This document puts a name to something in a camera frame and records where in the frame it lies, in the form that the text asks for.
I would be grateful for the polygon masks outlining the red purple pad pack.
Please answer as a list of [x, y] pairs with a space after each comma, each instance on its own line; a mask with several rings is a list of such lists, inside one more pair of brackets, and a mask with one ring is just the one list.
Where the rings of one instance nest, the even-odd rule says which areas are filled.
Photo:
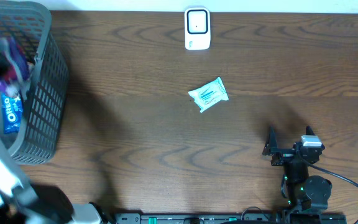
[[30, 82], [34, 65], [27, 61], [24, 51], [12, 37], [0, 38], [0, 53], [8, 63], [7, 70], [0, 77], [0, 91], [10, 98], [16, 98]]

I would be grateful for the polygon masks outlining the blue Oreo cookie pack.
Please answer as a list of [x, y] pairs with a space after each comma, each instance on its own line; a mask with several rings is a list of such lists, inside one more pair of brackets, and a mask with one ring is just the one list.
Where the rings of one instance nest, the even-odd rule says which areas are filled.
[[1, 101], [4, 134], [18, 133], [23, 114], [21, 97], [17, 96], [16, 98], [10, 98], [5, 94], [2, 94]]

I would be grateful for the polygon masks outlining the mint green wipes pack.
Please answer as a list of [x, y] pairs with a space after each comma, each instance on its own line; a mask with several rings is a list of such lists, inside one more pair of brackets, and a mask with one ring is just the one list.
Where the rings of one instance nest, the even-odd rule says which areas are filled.
[[200, 113], [203, 113], [220, 101], [229, 100], [227, 91], [220, 77], [217, 77], [217, 79], [203, 85], [202, 87], [189, 91], [188, 94], [199, 106]]

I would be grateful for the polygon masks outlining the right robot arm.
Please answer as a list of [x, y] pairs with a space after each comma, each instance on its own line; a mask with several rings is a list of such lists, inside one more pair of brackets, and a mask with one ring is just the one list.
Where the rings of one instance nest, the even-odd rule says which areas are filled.
[[309, 175], [308, 167], [319, 161], [325, 146], [310, 126], [306, 134], [288, 149], [278, 146], [273, 127], [269, 127], [262, 154], [271, 156], [271, 165], [283, 167], [281, 194], [288, 208], [275, 212], [270, 221], [280, 223], [321, 223], [328, 208], [332, 183], [321, 176]]

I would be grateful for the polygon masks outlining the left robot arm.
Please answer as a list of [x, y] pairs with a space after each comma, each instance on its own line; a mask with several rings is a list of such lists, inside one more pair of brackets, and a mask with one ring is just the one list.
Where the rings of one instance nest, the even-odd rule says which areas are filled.
[[108, 223], [94, 204], [72, 204], [51, 185], [32, 183], [0, 138], [0, 223]]

